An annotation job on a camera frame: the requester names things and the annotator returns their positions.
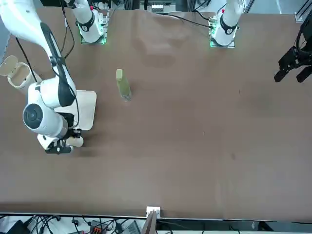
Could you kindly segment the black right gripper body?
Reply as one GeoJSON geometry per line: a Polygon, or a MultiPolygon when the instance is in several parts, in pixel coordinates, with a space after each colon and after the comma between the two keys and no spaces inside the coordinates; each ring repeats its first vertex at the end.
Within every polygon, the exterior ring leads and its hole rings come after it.
{"type": "Polygon", "coordinates": [[[61,116],[64,117],[64,119],[66,120],[67,124],[68,124],[68,130],[65,134],[65,136],[63,137],[63,139],[68,139],[69,137],[71,137],[73,135],[73,126],[74,126],[74,118],[75,116],[71,113],[59,113],[61,116]]]}

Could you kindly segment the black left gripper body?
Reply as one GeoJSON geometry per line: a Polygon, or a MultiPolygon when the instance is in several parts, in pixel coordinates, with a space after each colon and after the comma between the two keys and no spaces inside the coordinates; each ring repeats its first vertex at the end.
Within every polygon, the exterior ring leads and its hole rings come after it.
{"type": "Polygon", "coordinates": [[[312,14],[309,13],[300,26],[295,42],[297,65],[307,65],[312,59],[312,14]],[[305,46],[301,45],[301,36],[304,38],[305,46]]]}

